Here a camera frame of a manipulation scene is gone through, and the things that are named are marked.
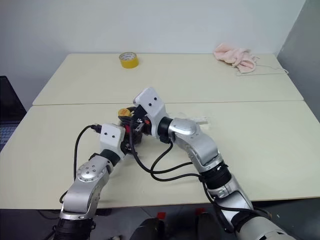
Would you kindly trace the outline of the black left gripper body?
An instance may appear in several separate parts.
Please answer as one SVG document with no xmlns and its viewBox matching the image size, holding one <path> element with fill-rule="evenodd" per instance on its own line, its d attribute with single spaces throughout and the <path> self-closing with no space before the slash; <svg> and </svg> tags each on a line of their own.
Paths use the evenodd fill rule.
<svg viewBox="0 0 320 240">
<path fill-rule="evenodd" d="M 120 149 L 124 153 L 124 155 L 132 155 L 132 148 L 130 145 L 130 140 L 128 138 L 124 138 L 120 144 Z"/>
</svg>

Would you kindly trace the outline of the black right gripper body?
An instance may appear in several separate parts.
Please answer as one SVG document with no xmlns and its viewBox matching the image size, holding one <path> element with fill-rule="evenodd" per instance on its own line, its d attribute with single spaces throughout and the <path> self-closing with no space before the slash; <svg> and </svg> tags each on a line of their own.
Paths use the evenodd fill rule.
<svg viewBox="0 0 320 240">
<path fill-rule="evenodd" d="M 133 112 L 133 129 L 137 133 L 151 135 L 152 123 L 142 106 L 137 106 Z"/>
</svg>

